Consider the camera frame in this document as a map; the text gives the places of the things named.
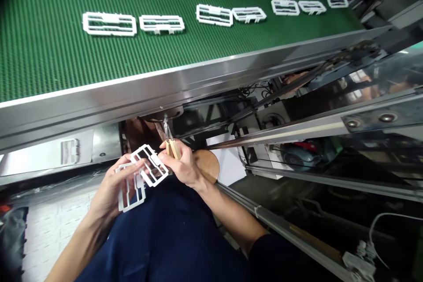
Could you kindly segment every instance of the hand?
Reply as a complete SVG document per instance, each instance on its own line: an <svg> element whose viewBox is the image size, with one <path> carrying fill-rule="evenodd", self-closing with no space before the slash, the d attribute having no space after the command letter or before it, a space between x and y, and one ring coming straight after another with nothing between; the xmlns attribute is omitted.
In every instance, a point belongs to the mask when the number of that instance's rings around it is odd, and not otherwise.
<svg viewBox="0 0 423 282"><path fill-rule="evenodd" d="M91 206L87 214L87 218L89 218L91 222L100 221L101 223L107 225L111 220L119 215L118 194L121 189L121 184L127 178L133 176L135 172L140 170L141 167L144 166L144 162L148 163L146 159L141 159L135 164L121 170L119 173L115 173L115 170L119 167L119 165L130 163L130 154L128 153L122 156L112 167L108 169L91 202ZM132 198L134 193L135 189L132 184L130 198Z"/></svg>
<svg viewBox="0 0 423 282"><path fill-rule="evenodd" d="M177 160L168 156L166 150L160 152L159 159L163 162L164 165L167 165L173 170L179 181L191 188L197 189L200 181L203 178L203 175L195 163L193 151L190 147L183 144L181 140L175 139L175 141L179 151L181 152L181 159ZM163 142L160 145L160 148L165 149L166 143Z"/></svg>

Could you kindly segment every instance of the green conveyor belt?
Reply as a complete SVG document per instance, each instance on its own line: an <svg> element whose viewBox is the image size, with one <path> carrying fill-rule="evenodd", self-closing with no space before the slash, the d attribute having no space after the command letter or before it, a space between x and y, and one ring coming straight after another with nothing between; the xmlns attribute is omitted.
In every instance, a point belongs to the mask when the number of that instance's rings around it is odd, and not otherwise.
<svg viewBox="0 0 423 282"><path fill-rule="evenodd" d="M276 16L271 0L5 0L0 12L0 102L247 53L362 28L350 9ZM261 7L266 22L231 28L200 24L198 3ZM180 15L184 34L93 37L86 11L136 17Z"/></svg>

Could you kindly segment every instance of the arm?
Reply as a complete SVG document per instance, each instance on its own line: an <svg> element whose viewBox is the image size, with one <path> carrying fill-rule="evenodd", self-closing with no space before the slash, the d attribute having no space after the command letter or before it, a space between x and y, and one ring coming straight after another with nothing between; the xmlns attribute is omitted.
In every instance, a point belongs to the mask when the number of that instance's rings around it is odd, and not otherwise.
<svg viewBox="0 0 423 282"><path fill-rule="evenodd" d="M72 282L84 270L107 238L114 219L120 213L118 193L123 180L140 169L143 160L115 174L120 164L128 163L129 154L121 157L104 176L90 209L57 259L45 282Z"/></svg>
<svg viewBox="0 0 423 282"><path fill-rule="evenodd" d="M159 154L159 158L175 172L182 183L193 188L201 196L235 241L249 254L256 240L268 232L247 210L220 192L201 174L189 147L180 140L176 140L176 143L182 154L180 161L166 155L166 150Z"/></svg>

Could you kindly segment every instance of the cutting tool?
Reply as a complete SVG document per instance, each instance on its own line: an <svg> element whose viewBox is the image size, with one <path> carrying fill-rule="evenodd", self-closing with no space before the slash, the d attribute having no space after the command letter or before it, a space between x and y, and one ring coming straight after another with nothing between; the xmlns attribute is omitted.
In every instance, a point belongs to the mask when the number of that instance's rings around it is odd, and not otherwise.
<svg viewBox="0 0 423 282"><path fill-rule="evenodd" d="M181 152L179 151L178 146L176 145L176 141L173 139L172 132L169 127L169 120L167 117L165 117L163 120L163 129L166 134L165 143L166 143L167 155L180 160L182 155L181 155Z"/></svg>

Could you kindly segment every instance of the bolt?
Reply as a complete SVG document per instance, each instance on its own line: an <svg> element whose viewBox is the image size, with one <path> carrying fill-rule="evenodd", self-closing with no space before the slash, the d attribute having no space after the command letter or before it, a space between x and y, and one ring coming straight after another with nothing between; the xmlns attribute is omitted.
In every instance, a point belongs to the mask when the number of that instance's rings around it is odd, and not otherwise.
<svg viewBox="0 0 423 282"><path fill-rule="evenodd" d="M379 116L379 120L382 122L394 122L397 119L398 116L392 112L387 112Z"/></svg>
<svg viewBox="0 0 423 282"><path fill-rule="evenodd" d="M357 128L360 125L360 121L357 119L351 119L347 122L347 125L351 128Z"/></svg>

